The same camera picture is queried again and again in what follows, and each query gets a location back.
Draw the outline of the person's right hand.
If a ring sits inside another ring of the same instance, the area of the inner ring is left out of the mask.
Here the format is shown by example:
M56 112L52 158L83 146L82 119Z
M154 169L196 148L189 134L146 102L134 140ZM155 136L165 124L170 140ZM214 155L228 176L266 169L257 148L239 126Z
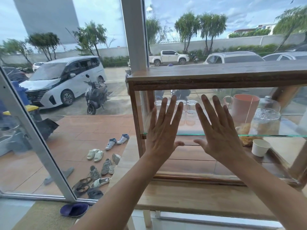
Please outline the person's right hand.
M238 134L235 134L228 125L225 111L217 96L213 96L213 108L220 122L219 129L213 129L210 119L204 113L201 105L196 104L196 111L201 126L205 133L205 139L209 145L209 154L224 166L239 162L246 156Z

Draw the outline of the person's left hand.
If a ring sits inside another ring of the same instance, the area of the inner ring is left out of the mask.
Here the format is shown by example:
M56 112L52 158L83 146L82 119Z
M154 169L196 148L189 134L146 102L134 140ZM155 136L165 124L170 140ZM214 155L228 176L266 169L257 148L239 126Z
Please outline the person's left hand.
M173 153L173 145L182 117L183 103L180 102L175 107L177 109L177 128L166 126L166 112L169 104L168 99L163 98L156 121L157 129L147 133L146 151L142 156L146 162L162 165Z

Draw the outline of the person's right forearm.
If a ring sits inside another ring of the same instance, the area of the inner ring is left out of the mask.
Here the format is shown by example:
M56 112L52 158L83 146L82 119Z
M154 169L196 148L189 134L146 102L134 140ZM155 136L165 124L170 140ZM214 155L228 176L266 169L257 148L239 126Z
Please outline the person's right forearm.
M286 230L307 230L307 197L246 154L220 162L240 178Z

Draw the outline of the person's left forearm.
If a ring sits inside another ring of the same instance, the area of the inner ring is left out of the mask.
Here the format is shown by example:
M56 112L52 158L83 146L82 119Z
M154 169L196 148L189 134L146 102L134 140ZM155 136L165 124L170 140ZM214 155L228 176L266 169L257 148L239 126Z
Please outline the person's left forearm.
M145 153L70 230L124 230L144 190L170 155Z

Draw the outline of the pink plastic pitcher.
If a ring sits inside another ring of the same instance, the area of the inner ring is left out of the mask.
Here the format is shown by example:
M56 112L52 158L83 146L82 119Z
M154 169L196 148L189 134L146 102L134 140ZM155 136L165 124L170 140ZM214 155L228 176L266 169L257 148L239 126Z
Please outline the pink plastic pitcher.
M234 96L225 96L223 102L229 107L229 113L232 116L235 126L251 123L259 105L260 98L249 94L236 94Z

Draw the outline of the clear bag of snacks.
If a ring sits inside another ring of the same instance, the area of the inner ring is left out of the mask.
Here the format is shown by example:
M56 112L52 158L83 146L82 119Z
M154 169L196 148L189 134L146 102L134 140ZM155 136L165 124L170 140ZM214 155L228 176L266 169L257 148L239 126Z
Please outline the clear bag of snacks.
M236 131L238 133L241 144L243 147L252 147L253 145L253 136L249 136L249 132L251 129L251 123L242 123L240 126L236 127Z

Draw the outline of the clear glass jar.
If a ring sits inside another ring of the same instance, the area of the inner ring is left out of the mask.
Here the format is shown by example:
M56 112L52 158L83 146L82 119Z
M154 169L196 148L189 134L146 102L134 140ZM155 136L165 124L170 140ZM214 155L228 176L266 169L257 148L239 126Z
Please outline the clear glass jar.
M281 119L281 106L271 96L259 101L251 122L250 135L278 135Z

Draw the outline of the wooden glass display cabinet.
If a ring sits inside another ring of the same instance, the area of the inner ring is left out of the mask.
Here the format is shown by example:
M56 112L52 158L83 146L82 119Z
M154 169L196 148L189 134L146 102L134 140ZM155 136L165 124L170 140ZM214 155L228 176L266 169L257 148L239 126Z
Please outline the wooden glass display cabinet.
M139 156L145 152L145 143L155 100L176 96L183 103L176 141L185 146L199 146L194 139L205 139L197 116L196 124L185 123L187 100L196 100L202 108L201 96L219 98L225 105L225 96L249 94L260 99L271 96L280 103L281 119L278 135L250 135L271 144L264 157L252 154L252 147L244 151L276 177L292 187L303 189L307 185L307 62L261 61L230 64L184 65L152 67L137 71L127 78L136 129ZM179 167L172 162L170 169L159 169L154 176L160 181L198 182L219 185L244 185L228 169L216 166L214 172Z

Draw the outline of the white paper cup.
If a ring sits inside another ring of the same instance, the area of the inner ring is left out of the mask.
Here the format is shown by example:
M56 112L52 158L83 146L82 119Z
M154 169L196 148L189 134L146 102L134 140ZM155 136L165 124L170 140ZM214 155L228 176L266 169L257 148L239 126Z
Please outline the white paper cup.
M271 148L271 144L263 139L254 139L251 152L257 157L264 157Z

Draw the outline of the white pickup truck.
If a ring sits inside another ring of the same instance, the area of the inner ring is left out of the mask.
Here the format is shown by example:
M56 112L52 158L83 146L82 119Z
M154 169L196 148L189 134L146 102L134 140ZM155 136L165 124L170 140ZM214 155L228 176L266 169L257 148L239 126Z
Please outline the white pickup truck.
M154 66L179 64L184 65L190 61L188 54L180 54L173 50L162 50L159 56L149 56L149 63Z

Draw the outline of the wooden table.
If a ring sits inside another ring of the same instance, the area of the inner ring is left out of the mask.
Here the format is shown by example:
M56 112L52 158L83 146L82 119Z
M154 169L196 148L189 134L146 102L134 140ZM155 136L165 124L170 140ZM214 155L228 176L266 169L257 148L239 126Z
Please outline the wooden table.
M139 160L136 136L130 136L107 192ZM177 147L161 169L170 169L172 162L179 167L214 172L216 161L209 158L200 146ZM219 170L225 167L217 164ZM140 197L135 209L277 220L263 202L246 186L209 185L192 182L153 180Z

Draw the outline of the white suv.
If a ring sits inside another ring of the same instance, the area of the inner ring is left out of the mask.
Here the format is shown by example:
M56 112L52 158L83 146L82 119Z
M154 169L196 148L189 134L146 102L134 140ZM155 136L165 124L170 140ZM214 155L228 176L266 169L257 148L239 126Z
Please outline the white suv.
M240 62L260 62L265 61L258 54L251 51L234 51L234 52L221 52L212 53L202 63L208 64L225 64L225 63L240 63Z

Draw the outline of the dark grey scooter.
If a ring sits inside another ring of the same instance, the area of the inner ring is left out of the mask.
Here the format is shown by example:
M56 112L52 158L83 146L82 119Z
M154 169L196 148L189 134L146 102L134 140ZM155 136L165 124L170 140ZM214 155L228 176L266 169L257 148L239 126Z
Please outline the dark grey scooter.
M97 109L104 108L104 104L107 99L107 85L104 82L98 81L84 81L85 84L89 85L85 92L85 99L87 103L87 114L95 115Z

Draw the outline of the scattered group of shoes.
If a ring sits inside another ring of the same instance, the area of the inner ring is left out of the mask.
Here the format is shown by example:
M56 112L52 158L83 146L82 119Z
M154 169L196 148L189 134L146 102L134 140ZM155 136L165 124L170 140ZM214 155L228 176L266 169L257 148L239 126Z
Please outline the scattered group of shoes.
M122 134L119 140L115 138L109 139L105 150L92 149L88 152L87 160L93 162L100 162L103 158L105 151L111 150L115 145L122 145L129 140L129 134ZM100 188L107 185L111 177L106 177L106 175L113 175L116 166L118 165L121 156L119 154L112 154L112 158L106 158L103 162L102 169L94 165L90 166L89 174L86 178L79 180L73 187L72 190L77 198L87 195L89 199L98 200L103 197L103 192Z

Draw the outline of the green hedge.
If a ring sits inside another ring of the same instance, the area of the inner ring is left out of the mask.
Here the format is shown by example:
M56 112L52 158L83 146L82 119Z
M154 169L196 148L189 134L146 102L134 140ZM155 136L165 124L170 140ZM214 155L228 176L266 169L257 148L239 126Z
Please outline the green hedge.
M264 46L259 45L246 45L246 46L231 46L229 48L215 49L212 53L222 53L222 52L234 52L234 51L251 51L260 56L266 56L270 53L281 52L285 50L290 50L293 48L294 44L284 44L278 48L277 44L268 44ZM207 54L205 54L204 50L192 50L188 52L190 59L192 59L192 55L196 55L199 61L205 61L207 58ZM117 57L103 57L102 64L104 67L119 67L128 65L129 56L117 56Z

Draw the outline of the silver car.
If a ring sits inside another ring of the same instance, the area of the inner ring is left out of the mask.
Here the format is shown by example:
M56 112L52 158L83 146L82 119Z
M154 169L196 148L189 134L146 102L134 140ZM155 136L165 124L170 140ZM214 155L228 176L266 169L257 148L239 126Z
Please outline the silver car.
M265 61L306 60L307 51L284 51L262 57Z

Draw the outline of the row of trees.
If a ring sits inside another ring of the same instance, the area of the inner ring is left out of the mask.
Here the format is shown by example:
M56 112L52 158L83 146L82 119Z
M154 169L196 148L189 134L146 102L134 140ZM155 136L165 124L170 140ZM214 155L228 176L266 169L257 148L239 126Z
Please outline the row of trees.
M275 50L279 50L292 33L305 31L307 39L307 6L295 7L285 10L281 15L276 17L278 20L273 34L282 34L284 36ZM188 52L191 38L199 35L205 39L204 54L212 52L213 40L222 35L227 28L228 17L224 14L213 14L204 12L201 15L195 15L192 11L183 14L175 23L174 29L179 36L180 42L184 43L183 52ZM158 44L168 39L172 29L166 25L162 27L156 17L148 17L145 20L148 52L151 54L150 45ZM107 48L115 40L112 38L108 42L107 28L103 24L96 24L94 21L85 23L84 27L78 27L76 31L69 32L73 39L76 40L77 46L73 51L78 51L79 55L94 55L101 59L97 46L104 44ZM24 41L8 38L0 43L0 61L3 56L8 54L22 55L29 65L34 65L29 60L29 55L33 54L35 48L41 54L44 54L47 61L56 59L56 49L61 45L57 34L53 32L33 33L25 38Z

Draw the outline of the white house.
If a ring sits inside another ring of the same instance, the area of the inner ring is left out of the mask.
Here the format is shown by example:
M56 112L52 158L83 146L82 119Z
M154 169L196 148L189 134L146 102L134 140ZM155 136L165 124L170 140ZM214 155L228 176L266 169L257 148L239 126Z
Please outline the white house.
M238 29L228 34L229 38L273 35L276 23L258 25L255 28Z

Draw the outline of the white minivan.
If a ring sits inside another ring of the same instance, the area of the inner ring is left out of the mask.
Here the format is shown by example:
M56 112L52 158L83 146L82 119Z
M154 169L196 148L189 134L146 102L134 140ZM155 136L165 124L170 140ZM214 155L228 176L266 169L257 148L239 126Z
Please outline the white minivan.
M103 83L105 69L98 56L75 56L42 64L28 80L21 82L32 105L40 109L70 106L89 87L85 81Z

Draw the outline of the black tarp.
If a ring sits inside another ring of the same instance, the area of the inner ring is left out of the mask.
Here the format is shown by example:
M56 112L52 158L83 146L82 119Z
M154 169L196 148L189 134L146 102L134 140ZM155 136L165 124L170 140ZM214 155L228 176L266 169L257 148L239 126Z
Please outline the black tarp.
M59 127L59 124L49 118L37 121L35 124L44 140L47 140L49 136Z

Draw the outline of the purple slipper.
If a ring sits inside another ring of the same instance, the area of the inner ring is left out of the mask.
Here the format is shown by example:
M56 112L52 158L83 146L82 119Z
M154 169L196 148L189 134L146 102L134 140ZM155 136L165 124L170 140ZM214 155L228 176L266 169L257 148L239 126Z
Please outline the purple slipper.
M86 203L73 203L63 205L59 213L66 217L80 217L84 215L89 209L89 205Z

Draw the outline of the blue bin with yellow lid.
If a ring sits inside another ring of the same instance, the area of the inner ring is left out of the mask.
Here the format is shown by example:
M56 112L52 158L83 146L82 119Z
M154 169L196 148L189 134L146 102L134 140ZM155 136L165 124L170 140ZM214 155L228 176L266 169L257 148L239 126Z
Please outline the blue bin with yellow lid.
M26 105L24 107L35 122L42 121L39 107L35 105ZM17 117L12 116L10 111L8 111L4 105L0 105L0 124L9 122L11 123L16 120L18 120Z

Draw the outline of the grey tall panel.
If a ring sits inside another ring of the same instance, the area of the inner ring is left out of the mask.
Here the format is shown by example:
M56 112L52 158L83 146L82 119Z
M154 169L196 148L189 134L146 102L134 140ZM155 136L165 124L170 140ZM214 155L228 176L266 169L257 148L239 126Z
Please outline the grey tall panel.
M62 44L74 44L79 27L73 0L13 0L28 35L54 33Z

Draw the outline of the woven straw mat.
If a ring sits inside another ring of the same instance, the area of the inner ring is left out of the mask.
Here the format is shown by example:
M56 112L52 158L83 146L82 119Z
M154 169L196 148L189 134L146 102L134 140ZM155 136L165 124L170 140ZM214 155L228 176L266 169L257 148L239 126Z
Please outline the woven straw mat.
M69 230L79 217L60 214L65 205L58 201L36 201L12 230Z

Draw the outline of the grey boundary wall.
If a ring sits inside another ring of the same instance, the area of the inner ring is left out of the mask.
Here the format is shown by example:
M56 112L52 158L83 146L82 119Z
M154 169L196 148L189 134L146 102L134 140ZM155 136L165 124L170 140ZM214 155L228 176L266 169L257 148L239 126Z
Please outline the grey boundary wall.
M226 49L231 46L248 46L248 45L257 45L265 46L269 44L279 45L283 41L283 35L274 34L274 35L265 35L265 36L253 36L253 37L241 37L241 38L223 38L223 39L214 39L213 40L213 50L216 49ZM299 44L305 39L305 33L290 34L288 39L284 44ZM167 42L161 44L150 45L151 53L158 54L161 50L174 50L174 51L183 51L184 43L183 42ZM205 49L205 40L191 41L188 47L189 51L193 50L204 50ZM98 49L98 52L102 58L104 57L119 57L119 56L128 56L127 47L110 47ZM79 56L78 51L66 51L66 52L57 52L56 58L66 58ZM25 57L21 54L8 54L2 56L4 63L6 64L25 64L27 63ZM44 54L29 54L28 59L30 62L45 62L47 58Z

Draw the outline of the white window post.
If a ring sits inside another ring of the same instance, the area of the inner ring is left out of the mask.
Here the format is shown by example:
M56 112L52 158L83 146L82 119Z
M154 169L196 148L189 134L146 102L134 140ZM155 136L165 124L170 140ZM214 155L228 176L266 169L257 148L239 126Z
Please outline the white window post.
M144 0L121 0L132 73L149 67Z

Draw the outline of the grey metal bracket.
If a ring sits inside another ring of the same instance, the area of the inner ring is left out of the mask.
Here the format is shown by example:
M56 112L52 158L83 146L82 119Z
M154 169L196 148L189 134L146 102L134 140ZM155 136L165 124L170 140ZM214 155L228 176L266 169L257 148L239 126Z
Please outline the grey metal bracket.
M60 177L68 178L73 172L75 168L74 167L69 167L67 170L61 170L61 175ZM47 186L54 182L54 179L51 176L48 176L47 178L44 179L43 185Z

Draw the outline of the white sliding door frame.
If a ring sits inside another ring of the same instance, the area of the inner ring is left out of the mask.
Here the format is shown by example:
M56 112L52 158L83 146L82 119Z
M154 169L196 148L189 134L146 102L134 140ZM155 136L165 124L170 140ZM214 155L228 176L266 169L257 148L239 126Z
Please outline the white sliding door frame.
M67 179L60 177L61 169L56 164L51 152L43 139L36 124L26 111L22 100L19 98L18 93L13 87L7 74L0 65L0 95L3 103L6 105L11 115L18 118L18 123L21 125L21 131L24 133L25 138L29 141L32 149L42 162L49 175L54 179L66 202L79 202L94 205L96 200L91 199L77 199L73 190L69 186Z

